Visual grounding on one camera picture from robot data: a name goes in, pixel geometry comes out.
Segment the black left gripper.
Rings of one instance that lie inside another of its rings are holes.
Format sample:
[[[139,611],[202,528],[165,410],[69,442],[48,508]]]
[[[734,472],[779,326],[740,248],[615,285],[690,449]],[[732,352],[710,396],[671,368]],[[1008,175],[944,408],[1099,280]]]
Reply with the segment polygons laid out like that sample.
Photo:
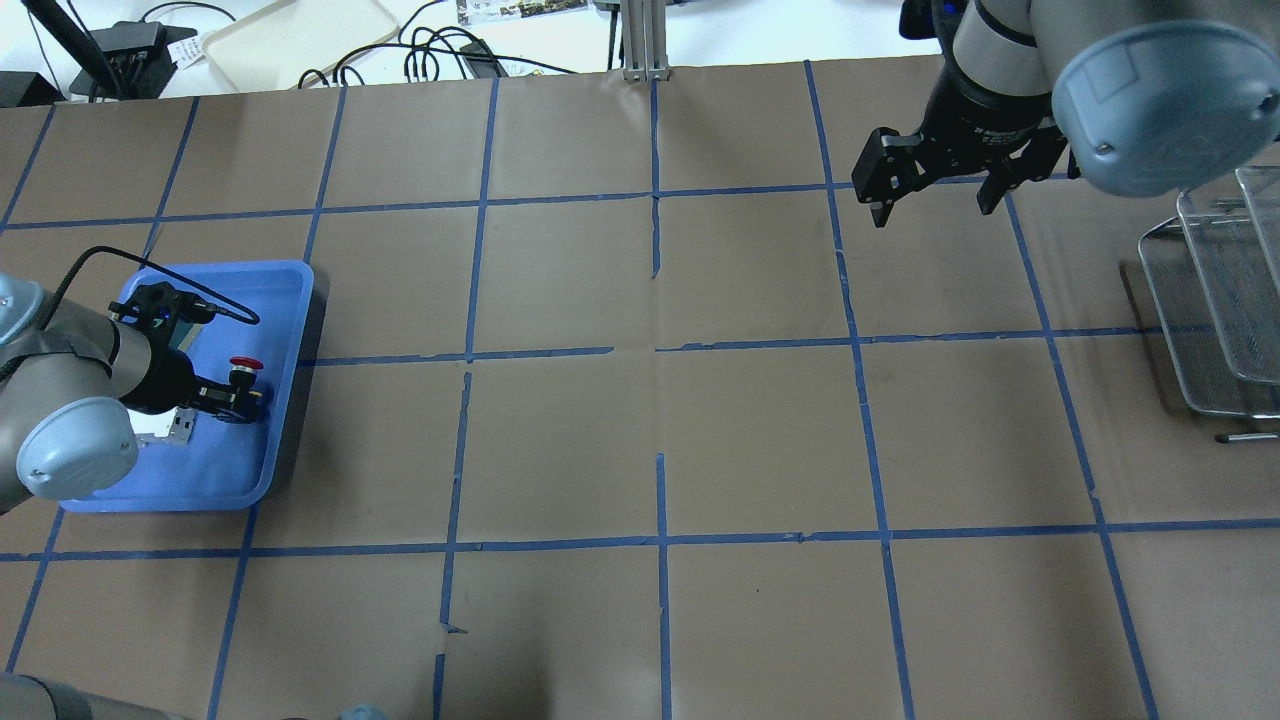
[[[186,407],[229,424],[255,424],[262,418],[264,393],[256,380],[218,383],[196,380],[189,357],[166,341],[138,334],[131,341],[131,409],[163,414]]]

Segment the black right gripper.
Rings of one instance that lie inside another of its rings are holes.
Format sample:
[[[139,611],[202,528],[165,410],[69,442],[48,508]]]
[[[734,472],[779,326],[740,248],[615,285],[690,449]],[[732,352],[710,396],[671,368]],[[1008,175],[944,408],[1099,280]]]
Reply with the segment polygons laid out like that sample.
[[[989,217],[1021,183],[1048,178],[1066,150],[1047,94],[996,94],[945,67],[915,133],[890,127],[869,133],[852,168],[852,187],[882,229],[908,195],[943,178],[984,172],[975,201]]]

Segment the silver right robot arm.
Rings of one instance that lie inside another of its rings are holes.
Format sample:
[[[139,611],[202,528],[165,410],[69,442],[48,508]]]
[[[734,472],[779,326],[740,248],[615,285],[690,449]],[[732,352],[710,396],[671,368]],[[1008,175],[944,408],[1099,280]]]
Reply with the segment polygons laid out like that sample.
[[[980,176],[983,214],[1061,160],[1157,197],[1277,140],[1275,1],[905,1],[899,32],[936,40],[943,68],[918,128],[873,129],[852,168],[877,227],[947,178]]]

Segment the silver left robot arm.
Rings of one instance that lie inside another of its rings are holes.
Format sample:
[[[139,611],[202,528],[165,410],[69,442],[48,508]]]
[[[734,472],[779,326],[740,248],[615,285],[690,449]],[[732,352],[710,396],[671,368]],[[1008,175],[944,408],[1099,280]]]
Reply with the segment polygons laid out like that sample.
[[[257,313],[180,277],[142,284],[105,313],[61,291],[1,279],[1,507],[106,489],[134,468],[131,414],[187,409],[230,424],[256,421],[262,364],[233,357],[223,382],[201,377],[183,336],[219,316],[256,325]]]

